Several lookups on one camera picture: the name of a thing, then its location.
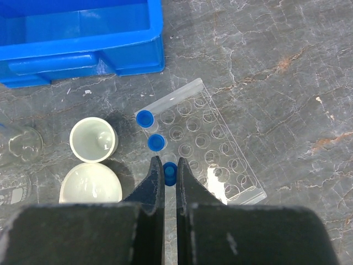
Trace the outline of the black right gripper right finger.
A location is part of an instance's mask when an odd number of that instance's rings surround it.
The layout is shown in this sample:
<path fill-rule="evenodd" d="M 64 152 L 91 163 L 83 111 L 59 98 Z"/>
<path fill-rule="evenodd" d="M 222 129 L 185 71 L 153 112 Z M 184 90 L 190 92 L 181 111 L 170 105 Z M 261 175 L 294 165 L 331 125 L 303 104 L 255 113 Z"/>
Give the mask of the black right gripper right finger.
<path fill-rule="evenodd" d="M 186 158 L 180 158 L 176 177 L 176 219 L 177 247 L 179 264 L 226 264 L 226 252 L 212 239 L 196 243 L 195 228 L 201 228 L 194 221 L 194 204 L 219 204 L 215 198 L 193 175 Z"/>

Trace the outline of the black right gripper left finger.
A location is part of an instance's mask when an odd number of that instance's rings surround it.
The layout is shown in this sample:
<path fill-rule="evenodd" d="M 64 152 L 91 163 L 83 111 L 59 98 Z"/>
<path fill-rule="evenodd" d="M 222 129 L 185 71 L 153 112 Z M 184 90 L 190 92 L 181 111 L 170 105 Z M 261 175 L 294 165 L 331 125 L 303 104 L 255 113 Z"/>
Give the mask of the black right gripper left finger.
<path fill-rule="evenodd" d="M 135 212 L 130 242 L 119 251 L 120 264 L 164 264 L 165 185 L 159 156 L 145 178 L 122 202 Z"/>

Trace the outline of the blue capped test tube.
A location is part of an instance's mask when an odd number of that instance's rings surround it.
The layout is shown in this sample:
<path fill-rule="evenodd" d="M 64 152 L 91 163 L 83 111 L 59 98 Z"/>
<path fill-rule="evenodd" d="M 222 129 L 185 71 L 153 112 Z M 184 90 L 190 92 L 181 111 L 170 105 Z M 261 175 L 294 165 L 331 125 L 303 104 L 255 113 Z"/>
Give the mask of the blue capped test tube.
<path fill-rule="evenodd" d="M 177 182 L 178 167 L 173 162 L 166 162 L 163 165 L 165 185 L 173 186 Z"/>
<path fill-rule="evenodd" d="M 158 122 L 149 110 L 139 111 L 136 116 L 136 121 L 141 128 L 149 133 L 154 133 L 158 130 Z"/>
<path fill-rule="evenodd" d="M 150 150 L 158 152 L 167 146 L 167 139 L 161 134 L 152 134 L 147 141 Z"/>

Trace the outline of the clear acrylic test tube rack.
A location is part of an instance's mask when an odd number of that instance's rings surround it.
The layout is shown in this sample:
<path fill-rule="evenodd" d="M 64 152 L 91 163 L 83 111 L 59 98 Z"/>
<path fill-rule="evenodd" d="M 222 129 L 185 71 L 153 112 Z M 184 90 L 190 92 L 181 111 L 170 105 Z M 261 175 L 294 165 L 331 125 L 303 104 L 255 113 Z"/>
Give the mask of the clear acrylic test tube rack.
<path fill-rule="evenodd" d="M 143 107 L 158 122 L 167 146 L 163 163 L 186 158 L 196 179 L 224 204 L 256 204 L 267 197 L 202 79 Z"/>

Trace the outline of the white ceramic crucible cup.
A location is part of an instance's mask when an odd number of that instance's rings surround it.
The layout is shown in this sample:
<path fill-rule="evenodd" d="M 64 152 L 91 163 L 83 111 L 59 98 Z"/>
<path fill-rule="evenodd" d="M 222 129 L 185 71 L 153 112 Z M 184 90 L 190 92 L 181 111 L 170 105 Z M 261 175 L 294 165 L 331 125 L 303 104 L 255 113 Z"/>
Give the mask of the white ceramic crucible cup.
<path fill-rule="evenodd" d="M 98 163 L 109 158 L 117 149 L 119 137 L 104 119 L 87 117 L 78 121 L 69 135 L 74 155 L 86 163 Z"/>

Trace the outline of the clear glass jar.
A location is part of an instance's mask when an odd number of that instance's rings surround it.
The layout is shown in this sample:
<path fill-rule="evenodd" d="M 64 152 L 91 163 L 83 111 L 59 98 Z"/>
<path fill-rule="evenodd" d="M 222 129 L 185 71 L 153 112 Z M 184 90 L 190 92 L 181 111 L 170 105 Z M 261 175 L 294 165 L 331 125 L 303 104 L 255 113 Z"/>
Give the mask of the clear glass jar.
<path fill-rule="evenodd" d="M 43 145 L 37 130 L 1 123 L 1 167 L 33 162 L 41 155 Z"/>

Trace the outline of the clear glass beaker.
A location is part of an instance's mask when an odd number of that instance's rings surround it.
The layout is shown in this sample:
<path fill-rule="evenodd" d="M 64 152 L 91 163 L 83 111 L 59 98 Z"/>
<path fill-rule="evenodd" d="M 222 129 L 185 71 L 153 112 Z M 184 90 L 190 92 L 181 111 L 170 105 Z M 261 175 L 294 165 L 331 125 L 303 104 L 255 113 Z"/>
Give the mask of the clear glass beaker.
<path fill-rule="evenodd" d="M 1 168 L 1 207 L 22 203 L 31 194 L 31 180 L 20 170 Z"/>

